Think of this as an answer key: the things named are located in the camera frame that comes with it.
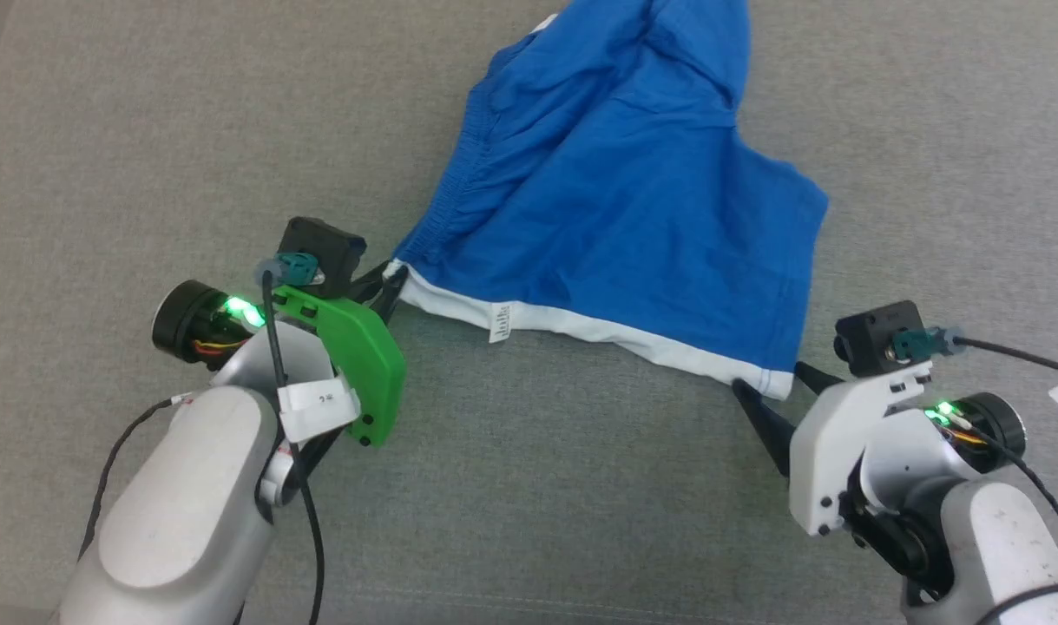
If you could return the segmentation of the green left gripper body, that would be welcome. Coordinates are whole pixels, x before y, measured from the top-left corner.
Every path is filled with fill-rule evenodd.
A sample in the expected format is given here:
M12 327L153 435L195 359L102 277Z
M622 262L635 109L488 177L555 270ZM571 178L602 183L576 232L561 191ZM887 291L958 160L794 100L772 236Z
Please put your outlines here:
M365 446L389 438L406 365L373 310L348 299L323 300L295 287L274 292L286 383L282 428L291 442L345 428Z

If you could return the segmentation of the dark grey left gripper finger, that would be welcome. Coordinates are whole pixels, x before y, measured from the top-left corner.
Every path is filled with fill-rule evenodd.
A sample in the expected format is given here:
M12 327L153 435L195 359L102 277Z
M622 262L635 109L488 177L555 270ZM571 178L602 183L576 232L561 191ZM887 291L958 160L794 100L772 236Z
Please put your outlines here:
M405 282L405 274L393 274L393 276L384 277L381 292L377 296L377 314L387 326L393 319Z
M354 278L351 282L351 300L359 304L377 302L384 277L393 276L393 274L400 274L398 262L382 262L382 264L370 269L369 272Z

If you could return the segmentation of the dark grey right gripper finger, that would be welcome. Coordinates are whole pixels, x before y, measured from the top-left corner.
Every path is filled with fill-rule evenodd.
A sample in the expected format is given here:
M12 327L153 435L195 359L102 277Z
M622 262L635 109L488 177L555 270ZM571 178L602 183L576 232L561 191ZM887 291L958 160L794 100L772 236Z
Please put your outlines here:
M748 423L752 425L776 470L782 478L789 479L794 424L767 407L764 396L759 394L744 379L736 378L733 381L733 396L738 400L740 408L746 413Z
M815 396L822 396L826 389L843 383L839 376L831 375L829 372L820 371L806 361L798 361L794 367L794 376L814 392Z

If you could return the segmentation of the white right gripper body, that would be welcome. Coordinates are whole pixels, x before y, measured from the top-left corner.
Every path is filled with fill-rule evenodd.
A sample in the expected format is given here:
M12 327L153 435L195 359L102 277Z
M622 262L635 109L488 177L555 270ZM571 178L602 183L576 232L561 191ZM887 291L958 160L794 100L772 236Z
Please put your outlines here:
M858 378L817 396L794 431L790 447L789 510L810 536L842 526L839 495L854 479L870 510L893 510L902 493L905 464L929 465L934 426L922 409L889 413L902 401L922 396L932 363L909 365L883 375Z

